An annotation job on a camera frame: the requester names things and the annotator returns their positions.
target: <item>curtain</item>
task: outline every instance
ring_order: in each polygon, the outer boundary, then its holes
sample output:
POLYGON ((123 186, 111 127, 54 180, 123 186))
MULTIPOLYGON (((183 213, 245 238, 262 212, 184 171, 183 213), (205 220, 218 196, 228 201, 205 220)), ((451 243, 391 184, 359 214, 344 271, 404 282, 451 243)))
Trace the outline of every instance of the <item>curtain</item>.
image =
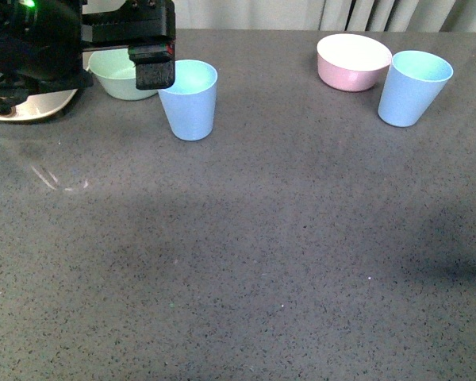
MULTIPOLYGON (((476 32, 476 0, 173 0, 178 28, 476 32)), ((87 13, 124 0, 88 0, 87 13)))

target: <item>cup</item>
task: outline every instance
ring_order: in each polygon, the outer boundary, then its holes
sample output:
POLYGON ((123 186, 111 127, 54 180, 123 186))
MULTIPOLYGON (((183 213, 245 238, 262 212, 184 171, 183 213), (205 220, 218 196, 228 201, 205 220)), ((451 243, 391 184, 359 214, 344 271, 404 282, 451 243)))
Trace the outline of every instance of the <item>cup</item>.
POLYGON ((200 140, 213 129, 217 99, 217 70, 197 60, 175 62, 175 83, 159 90, 173 134, 181 140, 200 140))
POLYGON ((395 54, 382 90, 379 117, 396 127, 414 125, 452 76, 453 67, 431 53, 395 54))

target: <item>bowl rim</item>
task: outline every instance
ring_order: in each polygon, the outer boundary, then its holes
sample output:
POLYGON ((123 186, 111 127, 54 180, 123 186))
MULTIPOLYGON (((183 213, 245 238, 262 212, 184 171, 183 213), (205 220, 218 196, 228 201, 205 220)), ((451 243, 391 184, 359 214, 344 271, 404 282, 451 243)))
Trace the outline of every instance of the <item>bowl rim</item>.
POLYGON ((377 41, 374 38, 370 38, 370 37, 367 37, 367 36, 362 36, 361 34, 354 34, 354 33, 337 33, 337 34, 330 34, 329 36, 323 37, 317 43, 317 55, 321 59, 323 59, 325 62, 327 62, 327 63, 329 63, 329 64, 331 64, 335 67, 338 67, 338 68, 341 68, 341 69, 344 69, 344 70, 351 70, 351 71, 357 71, 357 72, 363 72, 363 73, 367 73, 367 72, 370 72, 370 71, 377 71, 377 70, 381 70, 385 67, 388 67, 388 66, 391 65, 392 59, 393 59, 392 52, 382 42, 377 41), (343 65, 337 64, 335 62, 332 62, 332 60, 330 60, 328 57, 324 56, 323 49, 324 49, 324 45, 327 44, 329 40, 335 40, 336 38, 339 38, 339 39, 344 38, 344 39, 348 39, 348 40, 362 40, 362 41, 366 41, 369 44, 374 44, 379 49, 384 51, 385 57, 387 57, 387 60, 385 60, 386 63, 378 64, 377 66, 369 68, 369 69, 362 69, 362 68, 352 67, 352 64, 343 66, 343 65))

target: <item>mint green bowl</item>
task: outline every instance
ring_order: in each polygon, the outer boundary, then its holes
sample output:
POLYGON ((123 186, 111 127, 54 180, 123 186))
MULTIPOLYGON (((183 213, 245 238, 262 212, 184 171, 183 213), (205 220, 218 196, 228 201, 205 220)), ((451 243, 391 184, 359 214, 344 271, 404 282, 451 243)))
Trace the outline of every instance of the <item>mint green bowl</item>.
POLYGON ((157 94, 157 90, 136 89, 136 68, 127 49, 94 52, 88 60, 88 68, 112 97, 138 101, 157 94))

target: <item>speckled gray surface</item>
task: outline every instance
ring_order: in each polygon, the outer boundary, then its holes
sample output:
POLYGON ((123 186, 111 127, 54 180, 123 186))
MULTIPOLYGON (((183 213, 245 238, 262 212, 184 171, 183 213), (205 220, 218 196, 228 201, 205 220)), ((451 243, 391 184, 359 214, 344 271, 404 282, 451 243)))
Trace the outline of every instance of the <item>speckled gray surface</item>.
POLYGON ((369 34, 454 66, 409 129, 319 80, 327 33, 178 34, 204 140, 99 85, 0 124, 0 381, 476 380, 476 34, 369 34))

